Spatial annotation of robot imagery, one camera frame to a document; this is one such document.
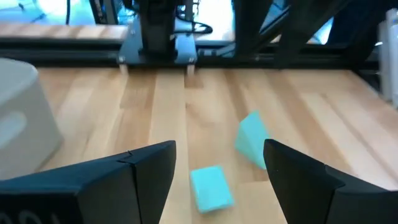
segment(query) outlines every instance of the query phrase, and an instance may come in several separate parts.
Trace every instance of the triangular block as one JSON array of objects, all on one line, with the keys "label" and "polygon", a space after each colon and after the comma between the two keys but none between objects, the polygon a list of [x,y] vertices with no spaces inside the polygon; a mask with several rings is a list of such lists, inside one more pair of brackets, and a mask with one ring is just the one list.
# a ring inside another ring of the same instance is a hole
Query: triangular block
[{"label": "triangular block", "polygon": [[235,148],[261,169],[267,169],[262,152],[264,140],[269,138],[259,112],[255,111],[245,117],[239,124]]},{"label": "triangular block", "polygon": [[175,158],[175,141],[167,141],[0,181],[0,220],[158,223],[174,176]]}]

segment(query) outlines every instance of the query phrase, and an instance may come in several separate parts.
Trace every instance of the white object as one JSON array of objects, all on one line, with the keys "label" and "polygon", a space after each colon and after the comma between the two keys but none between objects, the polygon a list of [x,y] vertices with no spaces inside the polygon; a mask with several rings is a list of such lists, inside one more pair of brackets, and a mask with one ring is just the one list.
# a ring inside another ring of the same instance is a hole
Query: white object
[{"label": "white object", "polygon": [[34,172],[61,141],[35,67],[0,58],[0,179]]},{"label": "white object", "polygon": [[398,107],[398,14],[391,9],[379,25],[380,74],[383,98]]}]

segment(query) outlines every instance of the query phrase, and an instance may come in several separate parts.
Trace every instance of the light blue block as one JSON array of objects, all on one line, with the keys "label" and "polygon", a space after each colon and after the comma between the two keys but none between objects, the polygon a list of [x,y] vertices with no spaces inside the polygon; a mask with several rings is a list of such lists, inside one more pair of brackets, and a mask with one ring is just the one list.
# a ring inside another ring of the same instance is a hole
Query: light blue block
[{"label": "light blue block", "polygon": [[200,213],[234,205],[234,199],[220,166],[191,171],[191,181]]},{"label": "light blue block", "polygon": [[261,169],[267,169],[262,152],[264,150],[264,141],[269,138],[270,136],[261,121],[259,112],[254,111],[239,124],[235,148]]}]

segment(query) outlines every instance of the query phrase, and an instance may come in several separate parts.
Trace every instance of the metal bolt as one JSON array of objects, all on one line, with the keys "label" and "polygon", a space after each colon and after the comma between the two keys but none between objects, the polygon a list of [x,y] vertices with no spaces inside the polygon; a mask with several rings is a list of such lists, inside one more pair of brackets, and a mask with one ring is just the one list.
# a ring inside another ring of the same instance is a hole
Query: metal bolt
[{"label": "metal bolt", "polygon": [[126,60],[126,58],[125,57],[123,57],[123,56],[119,56],[119,62],[124,62]]}]

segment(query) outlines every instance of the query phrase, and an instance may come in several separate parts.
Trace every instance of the wood plank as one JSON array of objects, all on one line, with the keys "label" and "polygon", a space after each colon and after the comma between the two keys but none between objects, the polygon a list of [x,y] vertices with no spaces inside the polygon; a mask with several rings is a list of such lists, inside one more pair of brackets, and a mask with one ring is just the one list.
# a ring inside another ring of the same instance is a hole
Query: wood plank
[{"label": "wood plank", "polygon": [[[123,26],[0,24],[0,36],[120,39]],[[258,110],[271,136],[337,169],[398,189],[398,113],[349,71],[39,69],[64,143],[38,169],[174,139],[177,164],[161,223],[285,223],[266,172],[234,149]],[[221,165],[236,205],[199,214],[189,172]]]}]

